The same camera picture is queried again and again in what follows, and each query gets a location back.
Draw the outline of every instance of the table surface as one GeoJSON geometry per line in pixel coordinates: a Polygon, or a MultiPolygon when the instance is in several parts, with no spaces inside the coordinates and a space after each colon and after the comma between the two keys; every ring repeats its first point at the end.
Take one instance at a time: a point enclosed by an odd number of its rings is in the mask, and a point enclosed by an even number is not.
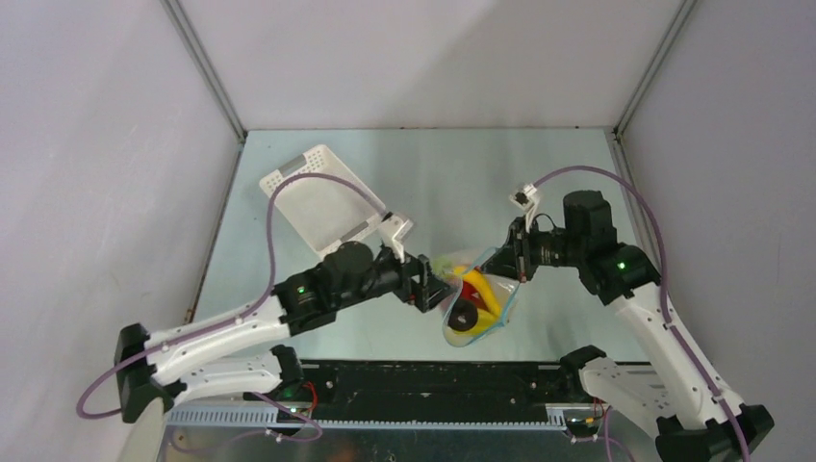
{"type": "MultiPolygon", "coordinates": [[[[389,210],[415,222],[406,249],[430,258],[502,244],[507,226],[520,214],[507,197],[521,183],[570,165],[614,171],[601,129],[249,132],[204,278],[196,321],[261,295],[269,263],[264,224],[267,197],[258,182],[322,143],[389,210]]],[[[551,180],[540,189],[539,211],[563,225],[563,196],[587,189],[603,193],[612,206],[619,240],[634,244],[620,187],[599,175],[576,172],[551,180]]],[[[282,216],[275,220],[272,232],[277,282],[318,262],[282,216]]],[[[376,241],[372,236],[366,243],[376,241]]],[[[575,269],[539,269],[535,279],[520,289],[509,324],[473,345],[449,346],[442,336],[442,317],[441,310],[421,314],[387,295],[343,310],[336,322],[282,343],[295,347],[299,357],[323,359],[553,361],[576,348],[595,345],[619,361],[646,360],[623,323],[586,292],[575,269]]]]}

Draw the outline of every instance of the gray wall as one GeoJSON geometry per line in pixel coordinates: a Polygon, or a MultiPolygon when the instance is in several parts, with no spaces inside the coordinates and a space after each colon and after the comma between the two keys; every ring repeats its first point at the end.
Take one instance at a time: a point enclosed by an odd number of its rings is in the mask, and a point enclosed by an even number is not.
{"type": "Polygon", "coordinates": [[[155,0],[0,2],[0,60],[0,459],[115,460],[74,404],[119,328],[181,322],[236,143],[155,0]]]}
{"type": "Polygon", "coordinates": [[[809,460],[816,349],[816,2],[701,2],[625,133],[668,243],[675,303],[809,460]]]}
{"type": "Polygon", "coordinates": [[[192,0],[252,128],[615,122],[679,0],[192,0]]]}

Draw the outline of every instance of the white plastic basket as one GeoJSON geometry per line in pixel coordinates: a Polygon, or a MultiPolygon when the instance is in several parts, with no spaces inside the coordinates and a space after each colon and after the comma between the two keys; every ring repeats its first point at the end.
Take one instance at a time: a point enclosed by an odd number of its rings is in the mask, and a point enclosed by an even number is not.
{"type": "MultiPolygon", "coordinates": [[[[325,144],[319,144],[261,179],[271,197],[284,180],[298,173],[337,176],[366,192],[380,207],[385,204],[325,144]]],[[[362,241],[379,226],[381,217],[357,192],[333,181],[306,178],[284,188],[275,207],[297,234],[322,258],[347,241],[362,241]]]]}

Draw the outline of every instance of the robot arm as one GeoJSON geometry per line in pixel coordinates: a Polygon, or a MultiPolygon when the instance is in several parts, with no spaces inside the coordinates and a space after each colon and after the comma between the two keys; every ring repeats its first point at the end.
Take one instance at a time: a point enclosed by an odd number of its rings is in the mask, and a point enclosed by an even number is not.
{"type": "Polygon", "coordinates": [[[773,427],[764,406],[746,406],[719,376],[692,339],[671,301],[671,322],[661,312],[660,274],[646,254],[633,245],[621,244],[612,225],[609,203],[600,192],[579,191],[564,197],[565,227],[539,231],[530,208],[538,201],[529,187],[511,196],[525,216],[510,225],[506,243],[482,265],[485,273],[521,282],[533,277],[540,266],[576,268],[581,283],[603,305],[614,310],[637,339],[663,381],[658,393],[641,377],[619,371],[615,362],[593,346],[561,359],[564,372],[579,382],[588,395],[603,399],[656,439],[664,461],[734,460],[739,445],[734,428],[720,405],[732,406],[751,448],[773,427]],[[676,329],[694,359],[687,354],[672,329],[676,329]],[[713,393],[694,361],[716,380],[713,393]]]}
{"type": "Polygon", "coordinates": [[[374,257],[364,244],[348,242],[314,268],[274,286],[247,316],[244,305],[204,321],[148,333],[141,324],[119,332],[115,363],[152,349],[152,353],[116,373],[122,420],[135,422],[147,404],[161,398],[168,411],[183,401],[243,392],[268,393],[303,379],[290,347],[251,358],[223,358],[254,345],[287,339],[316,329],[337,312],[386,294],[425,313],[451,288],[434,276],[426,257],[405,253],[394,243],[404,238],[410,221],[389,214],[387,238],[374,257]]]}

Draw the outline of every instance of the banana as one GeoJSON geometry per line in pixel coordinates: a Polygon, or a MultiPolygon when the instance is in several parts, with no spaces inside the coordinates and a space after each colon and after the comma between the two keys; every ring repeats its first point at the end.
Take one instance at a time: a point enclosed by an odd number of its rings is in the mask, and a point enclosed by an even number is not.
{"type": "Polygon", "coordinates": [[[476,269],[468,271],[468,267],[460,265],[453,269],[453,273],[457,276],[461,276],[465,282],[472,285],[473,288],[479,292],[479,296],[481,296],[482,301],[484,301],[487,307],[487,311],[489,311],[491,315],[496,318],[501,318],[501,305],[498,303],[498,300],[496,300],[496,295],[493,294],[490,282],[481,272],[476,269]]]}

